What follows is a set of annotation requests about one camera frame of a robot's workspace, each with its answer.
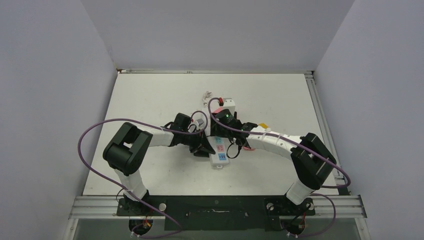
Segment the black strap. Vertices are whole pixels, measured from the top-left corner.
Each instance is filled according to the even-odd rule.
[[[231,144],[226,149],[226,157],[229,158],[229,159],[235,159],[235,158],[237,158],[239,156],[240,151],[242,150],[242,146],[238,146],[237,154],[234,157],[230,157],[230,156],[228,156],[228,150],[230,150],[230,147],[234,145],[234,142],[233,141],[230,141],[230,143]]]

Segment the gray wall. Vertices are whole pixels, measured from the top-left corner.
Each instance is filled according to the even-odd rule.
[[[0,23],[0,239],[62,239],[116,71],[79,0],[1,1]]]
[[[374,240],[423,239],[424,1],[356,0],[315,72]]]
[[[314,70],[354,0],[81,0],[123,69]]]

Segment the robotic arm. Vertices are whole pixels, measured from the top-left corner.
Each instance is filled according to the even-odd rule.
[[[280,139],[280,136],[288,138],[314,150],[335,164],[335,158],[315,134],[308,133],[306,136],[290,136],[268,131],[268,129],[256,123],[242,123],[237,119],[237,113],[234,111],[234,102],[230,101],[228,105],[226,103],[229,103],[229,101],[224,102],[220,99],[219,111],[215,111],[212,114],[221,124],[239,131],[230,130],[211,120],[210,129],[206,130],[206,133],[210,134],[208,136],[209,139],[213,136],[228,138],[231,142],[238,145],[239,149],[242,147],[263,149],[291,159],[296,169],[298,180],[292,184],[285,196],[295,205],[302,204],[310,193],[321,188],[333,167],[302,148]],[[188,132],[191,124],[191,117],[182,113],[178,113],[175,120],[165,125],[163,130],[149,127],[138,128],[129,122],[125,122],[105,148],[103,158],[115,170],[124,186],[140,199],[145,199],[149,196],[149,191],[143,184],[139,168],[148,147],[173,147],[178,144],[184,144],[189,146],[190,152],[195,156],[208,157],[209,154],[216,154],[204,131],[193,135],[166,131],[170,129]],[[124,195],[130,200],[136,201],[128,193],[125,192]]]

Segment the yellow object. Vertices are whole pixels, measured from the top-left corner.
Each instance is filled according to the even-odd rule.
[[[265,123],[259,123],[258,126],[261,126],[264,129],[268,128],[268,126]]]

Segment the purple hose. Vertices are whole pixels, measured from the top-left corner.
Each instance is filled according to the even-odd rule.
[[[102,178],[104,178],[104,179],[106,179],[106,180],[108,180],[108,181],[110,181],[110,182],[112,182],[112,183],[114,183],[114,184],[116,184],[116,185],[118,185],[118,186],[120,186],[121,188],[123,188],[124,190],[126,190],[126,192],[128,193],[128,194],[130,194],[133,198],[135,198],[137,201],[139,201],[140,203],[142,203],[142,204],[144,204],[145,206],[147,206],[147,207],[149,207],[149,208],[151,208],[151,209],[153,209],[154,211],[156,211],[157,213],[160,213],[160,214],[162,214],[163,216],[165,216],[166,218],[168,218],[168,219],[170,219],[172,222],[174,222],[176,225],[178,225],[180,228],[183,228],[182,226],[181,226],[181,224],[177,221],[177,220],[175,220],[175,219],[173,219],[171,216],[169,216],[168,214],[166,214],[166,213],[164,213],[164,212],[162,212],[162,211],[160,211],[159,209],[157,209],[156,207],[154,207],[154,206],[152,206],[152,205],[150,205],[150,204],[148,204],[147,202],[145,202],[145,201],[143,201],[143,200],[141,200],[140,198],[138,198],[137,196],[135,196],[134,195],[134,193],[132,193],[131,191],[129,191],[128,190],[128,188],[126,188],[124,185],[122,185],[121,183],[119,183],[119,182],[117,182],[117,181],[115,181],[115,180],[113,180],[113,179],[111,179],[110,177],[107,177],[107,176],[105,176],[105,175],[103,175],[103,174],[101,174],[100,172],[98,172],[97,170],[95,170],[94,168],[92,168],[92,166],[90,166],[90,164],[84,159],[84,157],[83,157],[83,153],[82,153],[82,151],[81,151],[81,143],[82,143],[82,141],[83,141],[83,138],[84,138],[84,136],[89,132],[89,131],[91,131],[93,128],[95,128],[95,127],[97,127],[97,126],[99,126],[99,125],[102,125],[102,124],[105,124],[105,123],[110,123],[110,122],[116,122],[116,121],[125,121],[125,122],[132,122],[132,123],[136,123],[136,124],[140,124],[140,125],[144,125],[144,126],[147,126],[147,127],[150,127],[150,128],[154,128],[154,129],[158,129],[158,130],[164,130],[164,131],[166,131],[166,132],[171,132],[171,133],[176,133],[176,134],[184,134],[184,135],[195,135],[195,134],[199,134],[199,133],[201,133],[201,132],[203,132],[205,129],[206,129],[206,127],[208,126],[208,117],[206,116],[206,114],[204,113],[204,112],[202,112],[202,111],[195,111],[195,112],[193,112],[193,114],[191,115],[191,119],[193,119],[193,115],[194,114],[196,114],[196,113],[201,113],[201,114],[203,114],[204,115],[204,117],[206,118],[206,124],[205,124],[205,126],[204,126],[204,128],[202,128],[200,131],[197,131],[197,132],[181,132],[181,131],[175,131],[175,130],[171,130],[171,129],[165,129],[165,128],[161,128],[161,127],[157,127],[157,126],[153,126],[153,125],[150,125],[150,124],[147,124],[147,123],[144,123],[144,122],[141,122],[141,121],[137,121],[137,120],[133,120],[133,119],[128,119],[128,118],[113,118],[113,119],[108,119],[108,120],[104,120],[104,121],[101,121],[101,122],[98,122],[98,123],[96,123],[96,124],[94,124],[94,125],[92,125],[91,127],[89,127],[89,128],[87,128],[87,130],[85,130],[82,134],[81,134],[81,136],[79,137],[79,140],[78,140],[78,155],[79,155],[79,158],[81,159],[81,161],[82,161],[82,163],[88,168],[88,169],[90,169],[93,173],[95,173],[95,174],[97,174],[97,175],[99,175],[100,177],[102,177]],[[139,225],[137,225],[137,226],[135,226],[131,231],[132,232],[134,232],[134,230],[136,229],[136,228],[138,228],[140,226],[140,224]],[[177,234],[177,233],[179,233],[179,232],[181,232],[182,230],[177,230],[177,231],[173,231],[173,232],[170,232],[170,233],[166,233],[166,234],[162,234],[162,235],[157,235],[157,236],[140,236],[140,238],[142,238],[142,239],[156,239],[156,238],[161,238],[161,237],[166,237],[166,236],[169,236],[169,235],[173,235],[173,234]]]
[[[220,121],[218,121],[218,120],[215,118],[215,116],[214,116],[214,115],[212,115],[212,112],[211,112],[211,102],[212,102],[213,100],[219,100],[219,98],[218,98],[218,97],[213,97],[213,98],[211,98],[211,99],[209,100],[209,102],[207,103],[207,110],[209,111],[209,114],[210,114],[210,117],[212,118],[212,120],[214,120],[217,124],[219,124],[220,126],[222,126],[222,127],[226,128],[226,129],[228,129],[228,130],[231,130],[231,131],[233,131],[233,132],[242,133],[242,134],[253,134],[253,135],[263,135],[263,134],[264,134],[263,132],[242,131],[242,130],[238,130],[238,129],[235,129],[235,128],[232,128],[232,127],[229,127],[229,126],[224,125],[223,123],[221,123]],[[326,162],[327,164],[329,164],[329,165],[330,165],[330,166],[332,166],[333,168],[337,169],[337,170],[338,170],[339,172],[341,172],[341,173],[344,175],[344,177],[346,178],[346,181],[347,181],[347,183],[346,183],[346,184],[338,185],[338,186],[321,186],[322,188],[325,188],[325,189],[341,189],[341,188],[345,188],[345,187],[347,187],[347,186],[349,186],[349,185],[351,184],[351,178],[348,176],[348,174],[347,174],[347,173],[346,173],[343,169],[341,169],[339,166],[337,166],[336,164],[332,163],[330,160],[326,159],[325,157],[321,156],[321,155],[320,155],[320,154],[318,154],[317,152],[313,151],[312,149],[310,149],[310,148],[308,148],[308,147],[305,147],[305,146],[303,146],[303,145],[300,145],[299,143],[297,143],[297,142],[295,142],[295,141],[292,141],[292,140],[290,140],[290,139],[288,139],[288,138],[286,138],[286,137],[283,137],[283,136],[280,136],[280,135],[277,135],[277,134],[274,134],[274,133],[266,133],[266,135],[268,135],[268,136],[272,136],[272,137],[276,137],[276,138],[280,138],[280,139],[282,139],[282,140],[284,140],[284,141],[286,141],[286,142],[288,142],[288,143],[291,143],[291,144],[293,144],[293,145],[295,145],[295,146],[297,146],[297,147],[299,147],[299,148],[301,148],[301,149],[304,149],[305,151],[307,151],[307,152],[309,152],[309,153],[313,154],[314,156],[318,157],[318,158],[319,158],[319,159],[321,159],[322,161]]]
[[[297,235],[297,237],[298,237],[298,238],[307,238],[307,237],[312,237],[312,236],[317,236],[317,235],[323,234],[323,233],[325,233],[327,230],[329,230],[329,229],[330,229],[330,228],[334,225],[334,223],[336,222],[336,205],[334,204],[333,200],[331,200],[331,198],[329,198],[328,196],[326,196],[326,195],[324,195],[324,194],[320,194],[320,193],[312,193],[312,194],[311,194],[311,196],[321,196],[321,197],[324,197],[324,198],[326,198],[326,199],[328,199],[328,200],[330,201],[330,203],[331,203],[331,205],[332,205],[332,209],[333,209],[333,216],[332,216],[332,220],[331,220],[330,224],[329,224],[326,228],[324,228],[323,230],[321,230],[321,231],[317,231],[317,232],[314,232],[314,233],[308,233],[308,234]],[[282,222],[281,222],[281,226],[282,226],[282,228],[283,228],[283,229],[285,229],[285,227],[284,227],[284,223],[282,223]],[[292,233],[290,233],[290,232],[289,232],[289,234],[290,234],[290,236],[292,236],[292,237],[296,237],[296,235],[295,235],[295,234],[292,234]]]

